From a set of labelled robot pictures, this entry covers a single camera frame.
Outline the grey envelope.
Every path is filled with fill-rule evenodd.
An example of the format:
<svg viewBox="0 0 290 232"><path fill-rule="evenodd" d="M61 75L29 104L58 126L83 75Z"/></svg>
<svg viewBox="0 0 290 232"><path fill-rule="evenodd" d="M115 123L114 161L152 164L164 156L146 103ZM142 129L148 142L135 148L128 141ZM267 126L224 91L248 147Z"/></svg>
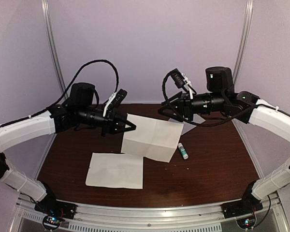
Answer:
<svg viewBox="0 0 290 232"><path fill-rule="evenodd" d="M192 122L202 124L205 122L205 119L199 116L198 114L194 114ZM186 134L187 132L194 129L195 127L196 127L195 125L191 125L187 122L183 122L183 129L182 129L181 135Z"/></svg>

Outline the white letter sheet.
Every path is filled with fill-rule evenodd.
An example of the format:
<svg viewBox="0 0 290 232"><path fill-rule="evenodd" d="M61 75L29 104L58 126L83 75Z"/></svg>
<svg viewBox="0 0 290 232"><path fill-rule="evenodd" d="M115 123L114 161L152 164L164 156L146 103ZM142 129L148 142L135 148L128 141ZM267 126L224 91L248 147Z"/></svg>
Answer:
<svg viewBox="0 0 290 232"><path fill-rule="evenodd" d="M151 160L170 162L177 148L183 124L128 114L136 129L124 133L121 152Z"/></svg>

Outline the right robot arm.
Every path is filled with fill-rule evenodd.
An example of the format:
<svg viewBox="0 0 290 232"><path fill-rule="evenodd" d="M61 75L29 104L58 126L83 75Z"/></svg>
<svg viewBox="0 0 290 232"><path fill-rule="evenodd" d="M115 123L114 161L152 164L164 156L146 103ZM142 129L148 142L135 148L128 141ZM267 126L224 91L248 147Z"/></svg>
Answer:
<svg viewBox="0 0 290 232"><path fill-rule="evenodd" d="M229 67L205 70L208 92L198 94L178 69L162 81L162 102L158 113L199 127L215 127L233 119L263 128L290 142L290 115L247 91L236 93ZM258 202L290 183L290 158L269 175L252 182L238 203L249 213Z"/></svg>

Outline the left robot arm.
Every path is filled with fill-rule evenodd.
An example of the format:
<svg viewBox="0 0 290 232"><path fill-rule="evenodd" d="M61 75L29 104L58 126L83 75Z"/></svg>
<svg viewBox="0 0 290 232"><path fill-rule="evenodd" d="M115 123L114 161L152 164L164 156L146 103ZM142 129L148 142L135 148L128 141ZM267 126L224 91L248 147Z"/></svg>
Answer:
<svg viewBox="0 0 290 232"><path fill-rule="evenodd" d="M48 214L56 214L60 205L50 187L16 169L4 152L39 137L59 134L71 128L76 130L80 125L86 125L88 129L100 128L102 136L136 129L135 124L116 111L127 91L120 89L114 92L102 109L92 106L97 96L94 85L76 83L63 103L56 103L23 119L0 124L0 182L31 197Z"/></svg>

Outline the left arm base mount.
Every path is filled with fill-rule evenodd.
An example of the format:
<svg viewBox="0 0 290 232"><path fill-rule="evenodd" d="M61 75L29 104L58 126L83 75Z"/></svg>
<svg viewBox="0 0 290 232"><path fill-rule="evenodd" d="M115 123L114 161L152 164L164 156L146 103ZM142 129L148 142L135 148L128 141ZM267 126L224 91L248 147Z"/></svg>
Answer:
<svg viewBox="0 0 290 232"><path fill-rule="evenodd" d="M68 220L74 219L76 213L76 205L62 201L56 201L56 206L53 209L48 209L40 203L35 203L35 211L44 214L42 226L47 231L55 231L61 228L67 228Z"/></svg>

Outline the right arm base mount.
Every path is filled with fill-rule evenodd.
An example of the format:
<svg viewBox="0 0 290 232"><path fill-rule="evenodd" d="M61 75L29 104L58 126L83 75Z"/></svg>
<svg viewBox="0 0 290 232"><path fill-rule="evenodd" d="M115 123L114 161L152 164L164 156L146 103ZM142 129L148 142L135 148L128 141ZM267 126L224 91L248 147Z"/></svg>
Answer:
<svg viewBox="0 0 290 232"><path fill-rule="evenodd" d="M234 217L239 228L247 231L253 229L257 224L256 212L262 210L263 205L261 203L252 205L249 202L238 200L223 203L221 209L225 219Z"/></svg>

